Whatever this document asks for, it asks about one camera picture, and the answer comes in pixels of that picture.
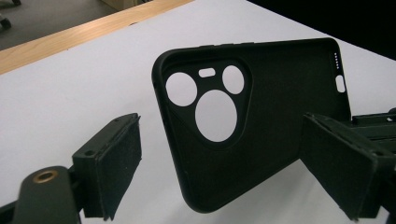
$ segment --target gray floor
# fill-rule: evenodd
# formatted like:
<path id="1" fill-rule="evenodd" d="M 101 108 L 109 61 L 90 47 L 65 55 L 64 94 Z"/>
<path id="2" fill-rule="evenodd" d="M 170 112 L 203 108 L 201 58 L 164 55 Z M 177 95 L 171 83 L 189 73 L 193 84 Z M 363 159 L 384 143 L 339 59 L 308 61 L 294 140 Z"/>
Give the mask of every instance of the gray floor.
<path id="1" fill-rule="evenodd" d="M 117 12 L 100 0 L 0 0 L 0 13 L 12 27 L 0 26 L 0 50 L 51 35 Z"/>

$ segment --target white tabletop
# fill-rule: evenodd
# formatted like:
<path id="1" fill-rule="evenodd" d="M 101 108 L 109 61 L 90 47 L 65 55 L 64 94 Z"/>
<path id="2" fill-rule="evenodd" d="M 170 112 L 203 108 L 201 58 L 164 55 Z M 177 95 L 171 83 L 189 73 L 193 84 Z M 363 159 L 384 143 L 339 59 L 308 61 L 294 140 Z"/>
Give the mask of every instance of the white tabletop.
<path id="1" fill-rule="evenodd" d="M 0 205 L 18 198 L 30 173 L 70 167 L 72 154 L 108 122 L 136 112 L 143 160 L 113 223 L 352 223 L 300 161 L 214 213 L 192 211 L 151 84 L 154 61 L 169 49 L 324 36 L 243 0 L 196 0 L 0 76 Z M 352 114 L 396 107 L 396 62 L 337 42 Z M 386 217 L 382 209 L 361 223 Z"/>

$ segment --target white table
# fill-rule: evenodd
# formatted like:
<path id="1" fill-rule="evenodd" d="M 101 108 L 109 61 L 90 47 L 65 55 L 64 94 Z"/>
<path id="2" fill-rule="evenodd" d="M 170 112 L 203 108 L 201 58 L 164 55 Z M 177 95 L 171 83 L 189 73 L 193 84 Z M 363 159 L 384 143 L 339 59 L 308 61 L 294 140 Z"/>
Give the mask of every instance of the white table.
<path id="1" fill-rule="evenodd" d="M 143 160 L 113 223 L 352 223 L 300 161 L 219 211 L 193 212 L 151 85 L 152 65 L 169 49 L 324 36 L 246 1 L 196 0 L 0 76 L 0 204 L 17 199 L 30 173 L 70 167 L 72 154 L 108 122 L 136 112 Z M 395 107 L 396 62 L 337 41 L 352 114 Z M 386 217 L 382 209 L 361 223 Z"/>

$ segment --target black phone case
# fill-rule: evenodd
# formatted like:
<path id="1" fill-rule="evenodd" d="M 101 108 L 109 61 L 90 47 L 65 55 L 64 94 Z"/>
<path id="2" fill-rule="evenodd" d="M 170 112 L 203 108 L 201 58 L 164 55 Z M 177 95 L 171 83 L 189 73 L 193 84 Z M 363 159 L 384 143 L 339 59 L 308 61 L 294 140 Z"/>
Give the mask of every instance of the black phone case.
<path id="1" fill-rule="evenodd" d="M 229 65 L 243 74 L 238 94 L 222 83 Z M 200 70 L 207 68 L 216 74 L 201 77 Z M 178 72 L 188 74 L 197 86 L 190 105 L 175 105 L 168 98 L 166 81 Z M 215 211 L 296 161 L 306 112 L 350 120 L 347 90 L 337 90 L 338 76 L 344 76 L 341 55 L 330 38 L 162 54 L 153 66 L 152 81 L 187 204 L 197 212 Z M 230 96 L 237 112 L 232 135 L 220 142 L 206 139 L 194 116 L 200 98 L 211 90 Z"/>

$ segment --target wooden strip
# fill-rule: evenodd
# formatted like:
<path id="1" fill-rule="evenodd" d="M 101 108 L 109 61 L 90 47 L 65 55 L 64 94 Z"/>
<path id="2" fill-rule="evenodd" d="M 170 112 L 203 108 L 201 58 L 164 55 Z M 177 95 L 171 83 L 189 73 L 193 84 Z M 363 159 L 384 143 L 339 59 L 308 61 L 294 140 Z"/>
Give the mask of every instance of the wooden strip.
<path id="1" fill-rule="evenodd" d="M 192 0 L 154 0 L 101 19 L 0 51 L 0 75 L 60 51 L 146 20 Z"/>

